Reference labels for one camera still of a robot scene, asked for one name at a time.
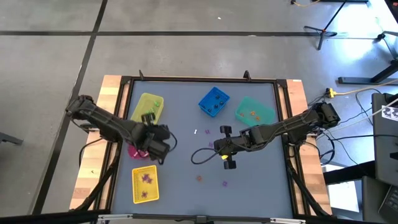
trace concrete floor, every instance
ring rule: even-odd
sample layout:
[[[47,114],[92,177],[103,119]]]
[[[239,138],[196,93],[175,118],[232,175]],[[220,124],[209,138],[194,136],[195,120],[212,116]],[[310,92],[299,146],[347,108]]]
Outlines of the concrete floor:
[[[3,0],[0,30],[90,31],[100,5],[101,0]],[[301,8],[288,0],[113,0],[99,29],[302,32],[305,25],[322,28],[339,5],[322,2]],[[339,32],[338,38],[327,39],[321,51],[315,48],[315,37],[97,37],[80,93],[96,99],[103,75],[136,75],[139,69],[145,75],[203,77],[241,77],[249,70],[252,77],[301,79],[308,100],[327,87],[338,92],[362,88],[336,84],[336,79],[371,77],[392,59],[384,41],[372,40],[382,31],[381,21],[391,18],[381,19],[374,8],[347,4],[330,26]],[[0,216],[28,212],[88,39],[0,36],[0,131],[24,139],[22,146],[0,144]],[[379,89],[398,93],[396,87]],[[365,108],[371,106],[370,96],[371,91],[360,94]],[[352,95],[331,102],[342,119],[360,112]],[[369,133],[371,125],[362,122],[335,136]],[[86,134],[71,125],[44,212],[68,210],[78,151],[85,141]],[[360,163],[374,158],[372,142],[347,139],[344,144]],[[325,139],[318,145],[321,152],[330,149]],[[353,164],[339,145],[334,161]]]

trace yellow container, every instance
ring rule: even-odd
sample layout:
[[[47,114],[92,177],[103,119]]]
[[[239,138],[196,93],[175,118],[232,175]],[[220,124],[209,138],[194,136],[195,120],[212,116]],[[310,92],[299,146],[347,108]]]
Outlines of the yellow container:
[[[157,124],[160,118],[160,114],[162,113],[164,105],[163,97],[143,93],[139,98],[136,109],[131,116],[133,121],[142,122],[141,115],[153,112],[155,114],[154,124]]]
[[[156,166],[135,168],[132,173],[132,201],[144,203],[159,199]]]

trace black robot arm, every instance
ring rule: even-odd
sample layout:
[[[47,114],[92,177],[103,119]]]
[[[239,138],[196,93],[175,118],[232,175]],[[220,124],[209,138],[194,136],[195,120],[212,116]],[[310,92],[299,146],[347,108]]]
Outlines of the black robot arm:
[[[227,156],[225,169],[235,169],[232,156],[237,152],[253,152],[265,148],[276,136],[287,134],[289,143],[298,144],[307,138],[307,134],[318,128],[332,128],[340,121],[333,106],[329,103],[316,103],[301,114],[271,125],[257,125],[240,131],[240,136],[231,137],[232,129],[221,126],[220,131],[226,137],[214,142],[215,151]]]
[[[170,146],[163,141],[170,138],[167,125],[154,125],[155,114],[142,115],[141,122],[120,119],[96,106],[92,97],[81,95],[66,108],[70,119],[87,120],[99,129],[101,137],[107,141],[125,140],[137,150],[147,151],[152,160],[163,163]]]

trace pink object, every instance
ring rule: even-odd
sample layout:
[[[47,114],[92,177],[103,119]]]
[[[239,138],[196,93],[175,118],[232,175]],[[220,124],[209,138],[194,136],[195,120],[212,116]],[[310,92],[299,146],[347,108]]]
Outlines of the pink object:
[[[148,152],[137,151],[134,146],[129,146],[127,151],[129,152],[129,156],[133,159],[145,159],[149,155]]]

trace teal container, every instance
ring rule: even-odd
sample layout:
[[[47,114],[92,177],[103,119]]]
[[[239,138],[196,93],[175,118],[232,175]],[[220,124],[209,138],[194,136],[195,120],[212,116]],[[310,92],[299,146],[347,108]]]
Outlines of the teal container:
[[[235,117],[248,126],[272,124],[275,111],[265,107],[257,100],[245,96],[235,111]]]

